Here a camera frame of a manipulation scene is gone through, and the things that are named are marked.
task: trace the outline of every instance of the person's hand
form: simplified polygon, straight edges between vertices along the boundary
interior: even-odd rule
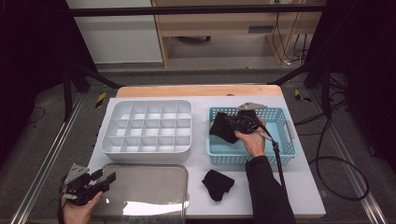
[[[62,204],[64,204],[64,223],[65,224],[85,224],[91,218],[93,208],[99,203],[103,197],[103,192],[98,192],[92,200],[82,206],[73,205],[67,203],[66,198],[62,198]]]
[[[259,118],[259,121],[265,126],[265,120]],[[250,134],[244,134],[235,131],[235,136],[244,142],[245,149],[250,154],[251,158],[265,155],[265,139],[260,135],[259,132],[262,133],[263,129],[258,128],[255,133]]]

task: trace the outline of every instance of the white table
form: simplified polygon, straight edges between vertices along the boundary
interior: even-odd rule
[[[134,87],[120,89],[113,103],[121,100],[188,100],[192,105],[192,141],[191,154],[186,161],[179,164],[186,167],[189,174],[188,193],[190,205],[186,210],[187,218],[240,218],[251,217],[251,200],[248,191],[248,180],[245,166],[213,165],[205,151],[206,110],[210,106],[238,106],[245,102],[282,107],[285,116],[292,124],[285,99],[278,86],[176,86],[176,87]],[[326,214],[318,188],[308,167],[297,132],[293,125],[291,131],[296,138],[299,155],[283,166],[285,182],[288,189],[291,208],[297,218],[319,218]],[[92,171],[102,168],[112,160],[100,149],[100,143],[95,145],[89,168]],[[213,201],[201,182],[210,170],[216,170],[235,180],[229,193],[223,196],[221,202]],[[279,181],[276,166],[273,166],[274,177]]]

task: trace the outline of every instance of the black pole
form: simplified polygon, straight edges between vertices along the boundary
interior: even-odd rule
[[[67,67],[62,72],[64,82],[64,121],[67,121],[73,111],[72,88]]]
[[[90,69],[88,69],[88,68],[82,66],[82,65],[79,64],[79,63],[75,63],[75,64],[74,64],[74,67],[75,67],[77,70],[79,70],[80,72],[82,72],[83,74],[86,74],[86,75],[88,75],[88,76],[90,76],[90,77],[95,78],[96,80],[98,80],[98,81],[104,83],[105,85],[107,85],[108,87],[110,87],[110,88],[112,88],[112,89],[119,89],[119,88],[121,88],[121,87],[124,87],[124,85],[120,85],[120,84],[117,84],[117,83],[115,83],[115,82],[113,82],[113,81],[110,81],[110,80],[108,80],[107,78],[100,76],[99,74],[97,74],[97,73],[91,71]]]
[[[260,13],[260,12],[318,12],[328,8],[326,4],[299,5],[236,5],[236,6],[197,6],[197,7],[113,7],[78,8],[56,10],[46,8],[46,16],[105,17],[105,16],[143,16],[176,14],[219,14],[219,13]]]
[[[322,65],[322,102],[321,106],[323,108],[323,112],[328,119],[332,118],[332,107],[330,105],[330,64],[329,62],[324,62]]]

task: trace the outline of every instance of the wooden cabinet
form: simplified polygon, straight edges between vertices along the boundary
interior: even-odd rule
[[[66,0],[70,8],[151,7],[150,0]],[[154,17],[75,17],[93,61],[111,64],[161,63]]]
[[[270,0],[151,0],[154,7],[268,5]],[[323,3],[323,0],[292,0],[291,4]],[[208,35],[266,35],[276,61],[285,60],[285,51],[295,34],[313,34],[320,18],[320,12],[279,13],[224,13],[155,16],[163,54],[168,63],[168,50],[173,36]]]

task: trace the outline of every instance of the black cloth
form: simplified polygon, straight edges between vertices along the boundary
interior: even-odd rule
[[[246,172],[254,223],[296,223],[288,196],[274,179],[267,157],[260,156],[248,161]]]
[[[230,191],[234,182],[235,181],[227,175],[214,170],[207,172],[204,180],[202,181],[207,188],[207,191],[209,191],[210,198],[215,202],[222,200],[224,193],[228,193],[228,191]]]
[[[238,141],[233,132],[233,127],[231,127],[230,122],[227,122],[224,118],[228,117],[226,113],[218,112],[213,120],[213,125],[209,130],[209,134],[217,135],[218,137],[224,139],[225,141],[234,144]]]

